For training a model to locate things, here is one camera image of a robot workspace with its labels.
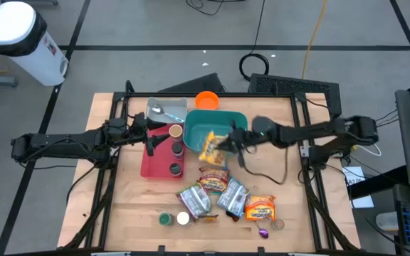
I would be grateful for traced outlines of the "pink green snack packet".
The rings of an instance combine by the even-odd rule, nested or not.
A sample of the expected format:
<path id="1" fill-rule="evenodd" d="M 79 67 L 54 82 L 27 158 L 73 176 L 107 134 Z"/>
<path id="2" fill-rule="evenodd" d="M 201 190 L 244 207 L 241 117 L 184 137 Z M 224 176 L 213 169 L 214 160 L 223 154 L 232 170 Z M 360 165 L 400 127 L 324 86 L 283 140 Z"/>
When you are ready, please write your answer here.
<path id="1" fill-rule="evenodd" d="M 197 220 L 211 211 L 211 199 L 199 182 L 177 192 L 176 197 L 186 207 L 193 220 Z"/>

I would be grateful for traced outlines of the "white paper sheet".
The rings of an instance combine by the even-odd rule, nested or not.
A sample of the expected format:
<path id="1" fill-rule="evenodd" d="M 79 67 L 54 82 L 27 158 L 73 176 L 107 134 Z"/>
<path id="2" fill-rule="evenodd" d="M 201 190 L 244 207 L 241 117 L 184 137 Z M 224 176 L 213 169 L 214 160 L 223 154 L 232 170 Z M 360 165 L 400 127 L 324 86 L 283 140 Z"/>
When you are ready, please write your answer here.
<path id="1" fill-rule="evenodd" d="M 360 166 L 343 166 L 342 171 L 345 174 L 345 181 L 347 187 L 365 181 L 367 176 L 363 174 Z M 371 196 L 364 196 L 352 200 L 352 207 L 357 208 L 373 208 L 374 203 Z"/>

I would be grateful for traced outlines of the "red plastic tray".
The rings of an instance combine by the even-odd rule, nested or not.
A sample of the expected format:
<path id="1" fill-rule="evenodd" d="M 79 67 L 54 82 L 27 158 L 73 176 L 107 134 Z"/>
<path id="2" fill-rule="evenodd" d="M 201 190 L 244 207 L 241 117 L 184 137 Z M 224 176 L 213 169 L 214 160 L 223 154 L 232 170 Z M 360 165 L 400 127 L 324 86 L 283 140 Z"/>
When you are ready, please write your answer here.
<path id="1" fill-rule="evenodd" d="M 183 178 L 175 178 L 169 173 L 169 166 L 172 163 L 178 163 L 183 168 L 184 175 L 184 158 L 182 160 L 175 159 L 172 153 L 172 145 L 175 141 L 170 137 L 154 150 L 153 156 L 148 156 L 146 149 L 143 151 L 142 165 L 140 169 L 140 176 L 147 179 L 156 180 L 181 180 Z M 184 155 L 186 151 L 186 146 L 183 141 L 181 141 L 184 147 Z"/>

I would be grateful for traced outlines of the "yellow snack packet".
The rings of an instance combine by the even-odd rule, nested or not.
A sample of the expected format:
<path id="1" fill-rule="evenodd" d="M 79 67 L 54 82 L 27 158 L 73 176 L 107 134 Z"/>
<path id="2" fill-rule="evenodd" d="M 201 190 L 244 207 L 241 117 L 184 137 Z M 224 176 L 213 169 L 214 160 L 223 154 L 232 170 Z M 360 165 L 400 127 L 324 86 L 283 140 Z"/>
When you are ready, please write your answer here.
<path id="1" fill-rule="evenodd" d="M 225 168 L 227 153 L 217 149 L 218 145 L 224 139 L 225 137 L 223 136 L 216 136 L 213 131 L 209 132 L 199 155 L 200 162 L 215 167 Z"/>

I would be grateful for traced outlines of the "teal plastic bin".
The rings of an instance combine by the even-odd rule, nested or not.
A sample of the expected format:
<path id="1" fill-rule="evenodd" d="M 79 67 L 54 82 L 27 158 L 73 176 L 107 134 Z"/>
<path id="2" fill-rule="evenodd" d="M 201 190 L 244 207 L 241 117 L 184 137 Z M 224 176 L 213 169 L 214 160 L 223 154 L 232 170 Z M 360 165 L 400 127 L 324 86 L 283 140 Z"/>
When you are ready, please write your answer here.
<path id="1" fill-rule="evenodd" d="M 185 119 L 183 141 L 192 151 L 199 153 L 209 132 L 216 136 L 226 136 L 237 128 L 248 129 L 248 120 L 241 112 L 223 110 L 192 110 Z"/>

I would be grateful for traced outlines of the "tan lid glass jar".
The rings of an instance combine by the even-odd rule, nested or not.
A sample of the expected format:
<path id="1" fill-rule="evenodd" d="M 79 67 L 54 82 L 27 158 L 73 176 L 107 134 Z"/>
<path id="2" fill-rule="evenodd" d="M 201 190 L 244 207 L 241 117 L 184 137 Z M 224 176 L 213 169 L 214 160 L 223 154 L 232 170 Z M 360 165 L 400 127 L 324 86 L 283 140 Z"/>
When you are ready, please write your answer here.
<path id="1" fill-rule="evenodd" d="M 175 142 L 181 142 L 183 140 L 183 127 L 179 124 L 173 124 L 169 128 L 169 135 Z"/>

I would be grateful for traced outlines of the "blue ramen packet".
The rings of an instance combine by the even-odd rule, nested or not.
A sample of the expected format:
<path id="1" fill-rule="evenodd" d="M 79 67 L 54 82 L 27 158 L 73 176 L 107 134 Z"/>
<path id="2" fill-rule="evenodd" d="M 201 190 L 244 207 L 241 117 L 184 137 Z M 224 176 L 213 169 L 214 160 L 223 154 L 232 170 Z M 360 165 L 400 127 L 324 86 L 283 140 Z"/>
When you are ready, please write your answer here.
<path id="1" fill-rule="evenodd" d="M 217 206 L 237 217 L 241 217 L 249 194 L 250 191 L 240 181 L 231 177 L 226 189 L 217 200 Z"/>

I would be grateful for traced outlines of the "red orange ramen packet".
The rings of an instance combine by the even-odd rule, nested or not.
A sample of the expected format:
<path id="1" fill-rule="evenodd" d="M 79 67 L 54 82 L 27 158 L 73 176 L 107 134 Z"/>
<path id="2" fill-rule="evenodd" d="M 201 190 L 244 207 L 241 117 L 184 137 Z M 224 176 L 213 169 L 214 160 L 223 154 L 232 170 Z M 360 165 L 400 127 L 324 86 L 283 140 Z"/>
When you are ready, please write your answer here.
<path id="1" fill-rule="evenodd" d="M 208 194 L 221 194 L 226 190 L 229 180 L 228 171 L 204 167 L 199 171 L 199 183 Z"/>

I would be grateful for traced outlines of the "green spice jar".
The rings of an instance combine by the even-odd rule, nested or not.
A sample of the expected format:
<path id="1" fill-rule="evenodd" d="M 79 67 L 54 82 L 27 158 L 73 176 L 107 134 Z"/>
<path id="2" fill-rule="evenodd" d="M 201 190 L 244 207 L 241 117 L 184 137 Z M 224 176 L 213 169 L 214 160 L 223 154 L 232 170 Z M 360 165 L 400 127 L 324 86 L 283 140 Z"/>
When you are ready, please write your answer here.
<path id="1" fill-rule="evenodd" d="M 158 218 L 159 224 L 163 226 L 168 226 L 173 224 L 172 214 L 168 212 L 161 212 Z"/>

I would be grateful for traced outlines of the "white trash can black bag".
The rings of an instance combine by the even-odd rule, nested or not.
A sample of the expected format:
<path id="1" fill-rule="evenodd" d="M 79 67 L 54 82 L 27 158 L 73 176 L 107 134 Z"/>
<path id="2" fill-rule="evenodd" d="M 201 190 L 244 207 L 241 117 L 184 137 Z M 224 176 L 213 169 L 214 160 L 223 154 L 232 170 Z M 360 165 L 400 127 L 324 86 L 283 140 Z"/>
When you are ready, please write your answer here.
<path id="1" fill-rule="evenodd" d="M 63 83 L 69 66 L 45 19 L 22 1 L 0 4 L 0 55 L 47 87 Z"/>

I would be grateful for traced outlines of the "white computer mouse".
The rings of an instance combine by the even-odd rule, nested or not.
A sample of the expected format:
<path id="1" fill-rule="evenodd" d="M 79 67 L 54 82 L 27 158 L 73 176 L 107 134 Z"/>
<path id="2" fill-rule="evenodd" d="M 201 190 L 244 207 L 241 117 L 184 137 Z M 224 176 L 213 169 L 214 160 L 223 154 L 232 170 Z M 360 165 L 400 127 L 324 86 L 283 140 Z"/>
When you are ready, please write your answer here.
<path id="1" fill-rule="evenodd" d="M 397 232 L 399 230 L 398 215 L 396 211 L 378 214 L 375 218 L 375 222 L 383 231 Z"/>

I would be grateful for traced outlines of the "black lid spices jar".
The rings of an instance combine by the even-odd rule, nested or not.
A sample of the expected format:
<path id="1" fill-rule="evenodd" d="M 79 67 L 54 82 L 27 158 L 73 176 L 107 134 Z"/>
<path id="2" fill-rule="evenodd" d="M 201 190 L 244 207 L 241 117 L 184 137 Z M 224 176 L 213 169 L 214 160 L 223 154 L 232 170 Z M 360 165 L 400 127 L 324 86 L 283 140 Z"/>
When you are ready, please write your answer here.
<path id="1" fill-rule="evenodd" d="M 178 163 L 172 163 L 169 166 L 169 173 L 171 176 L 175 178 L 180 178 L 183 176 L 183 168 L 180 164 Z"/>

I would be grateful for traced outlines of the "grey plastic tray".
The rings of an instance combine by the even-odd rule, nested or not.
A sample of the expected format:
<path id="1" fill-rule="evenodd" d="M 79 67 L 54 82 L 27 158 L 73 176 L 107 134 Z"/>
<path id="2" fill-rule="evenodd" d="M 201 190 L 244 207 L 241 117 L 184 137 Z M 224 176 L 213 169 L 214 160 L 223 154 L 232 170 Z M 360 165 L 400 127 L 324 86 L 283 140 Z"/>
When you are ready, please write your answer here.
<path id="1" fill-rule="evenodd" d="M 146 113 L 147 117 L 151 120 L 158 122 L 165 122 L 167 124 L 181 124 L 183 122 L 178 122 L 164 114 L 156 114 L 151 110 L 151 106 L 159 105 L 165 112 L 170 113 L 176 117 L 179 117 L 185 121 L 187 115 L 187 98 L 183 97 L 179 100 L 162 100 L 160 98 L 150 97 L 147 101 Z"/>

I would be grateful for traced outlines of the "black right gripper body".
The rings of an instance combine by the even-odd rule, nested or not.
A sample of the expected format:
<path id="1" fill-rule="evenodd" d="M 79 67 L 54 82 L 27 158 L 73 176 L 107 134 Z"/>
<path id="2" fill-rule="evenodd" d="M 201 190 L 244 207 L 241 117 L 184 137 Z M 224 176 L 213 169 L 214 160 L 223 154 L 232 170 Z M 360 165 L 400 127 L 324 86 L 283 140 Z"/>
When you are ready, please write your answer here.
<path id="1" fill-rule="evenodd" d="M 248 146 L 257 145 L 260 138 L 260 134 L 256 132 L 246 131 L 244 129 L 235 129 L 228 136 L 230 141 L 229 148 L 231 151 L 245 149 Z"/>

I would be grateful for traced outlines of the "black lid purple label jar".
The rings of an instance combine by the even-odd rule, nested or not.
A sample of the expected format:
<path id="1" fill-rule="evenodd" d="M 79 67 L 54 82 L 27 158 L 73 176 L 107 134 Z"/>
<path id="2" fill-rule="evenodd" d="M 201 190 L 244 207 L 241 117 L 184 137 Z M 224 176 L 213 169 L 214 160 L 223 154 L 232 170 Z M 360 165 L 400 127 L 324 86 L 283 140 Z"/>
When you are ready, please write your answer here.
<path id="1" fill-rule="evenodd" d="M 181 142 L 175 142 L 172 145 L 172 153 L 177 160 L 182 160 L 184 158 L 184 147 Z"/>

